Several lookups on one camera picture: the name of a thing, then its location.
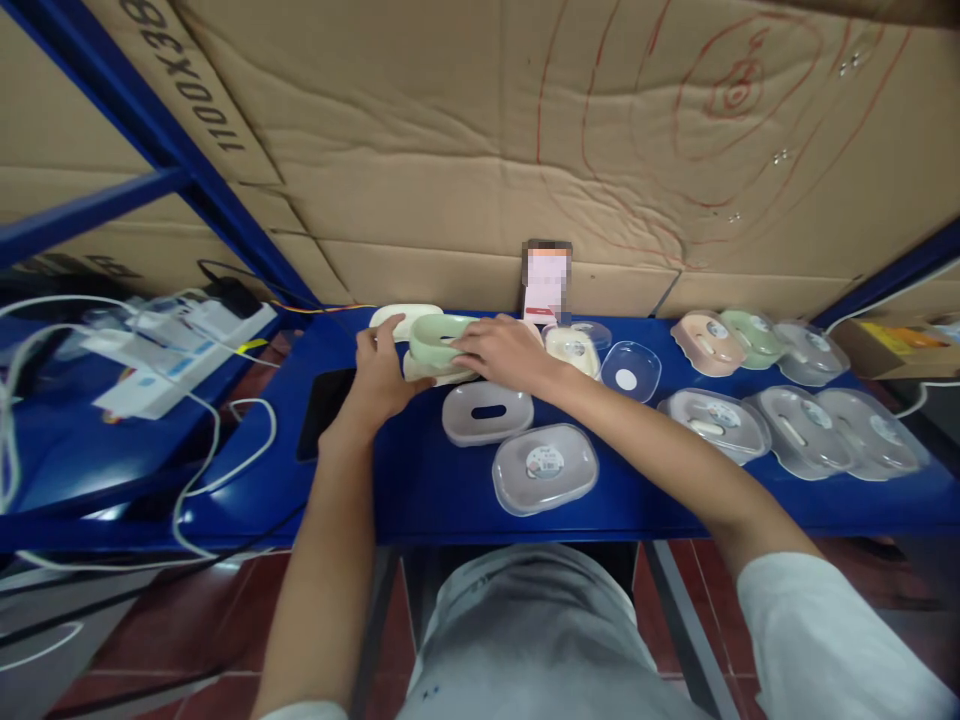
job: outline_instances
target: smartphone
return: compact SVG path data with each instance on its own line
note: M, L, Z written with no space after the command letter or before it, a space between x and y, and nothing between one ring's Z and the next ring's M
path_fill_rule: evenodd
M523 244L523 319L536 325L567 320L573 243L527 240Z

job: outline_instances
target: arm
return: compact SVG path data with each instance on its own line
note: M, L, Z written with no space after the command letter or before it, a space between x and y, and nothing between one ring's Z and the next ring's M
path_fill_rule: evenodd
M455 346L470 353L456 364L556 405L687 507L713 535L734 577L768 553L820 556L752 475L666 415L551 357L522 323L506 315L484 318Z
M306 700L348 708L360 662L373 575L373 439L432 378L404 382L395 315L357 336L357 376L320 437L310 500L273 616L259 718Z

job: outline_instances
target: light green soap dish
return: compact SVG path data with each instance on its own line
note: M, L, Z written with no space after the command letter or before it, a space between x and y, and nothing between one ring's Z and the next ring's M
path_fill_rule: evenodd
M410 328L410 353L417 362L442 367L463 353L450 347L450 341L463 335L476 318L463 315L424 315Z

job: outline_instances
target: plastic container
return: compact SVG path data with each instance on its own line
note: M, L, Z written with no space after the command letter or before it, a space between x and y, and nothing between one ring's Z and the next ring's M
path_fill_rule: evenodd
M478 412L498 406L503 408L499 415ZM443 431L454 445L489 445L533 425L533 400L526 393L491 382L461 385L451 390L443 401L441 421Z
M720 316L709 310L694 310L670 328L670 334L690 364L701 375L732 375L747 355Z
M457 383L470 382L476 380L477 375L473 370L457 367L456 365L444 365L443 367L434 367L417 362L416 358L407 350L403 355L403 379L407 382L420 380L421 378L432 377L437 381L436 387L441 385L456 385Z
M774 332L770 318L762 313L730 308L720 313L720 319L743 346L747 357L742 367L747 370L766 370L787 350Z
M393 331L394 342L407 342L410 340L410 328L413 327L419 318L424 315L443 315L436 305L420 305L418 303L401 303L399 305L384 305L378 308L370 318L370 327L380 327L386 320L403 313L406 317L400 321L400 324Z
M526 517L586 495L600 467L586 435L573 425L534 428L510 438L493 461L493 487L511 515Z
M657 409L715 445L737 465L770 452L770 429L760 414L726 395L693 388L663 400Z
M543 329L547 352L592 378L600 376L600 356L612 342L613 335L606 327L589 320L547 325Z
M856 390L824 390L817 402L837 422L853 451L847 472L861 480L889 480L922 470L930 453L876 398Z
M621 340L607 353L600 366L600 380L637 402L647 402L660 383L660 358L653 350L629 340Z
M425 365L449 365L457 355L463 355L450 347L450 342L476 321L463 315L422 315L410 326L410 352L417 362Z
M784 377L800 385L822 387L850 369L850 360L826 335L800 322L777 323L774 330L786 352L777 362Z
M760 411L777 460L798 478L824 480L853 465L836 421L806 390L777 385L743 402Z

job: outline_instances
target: green soap dish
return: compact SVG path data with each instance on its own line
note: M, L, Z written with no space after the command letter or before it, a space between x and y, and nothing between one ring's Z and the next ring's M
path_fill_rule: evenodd
M766 315L742 308L730 308L720 313L747 354L741 367L747 370L766 370L786 352L783 342L773 332L773 322Z
M410 327L410 353L417 362L441 367L463 353L450 347L476 318L463 315L424 315Z

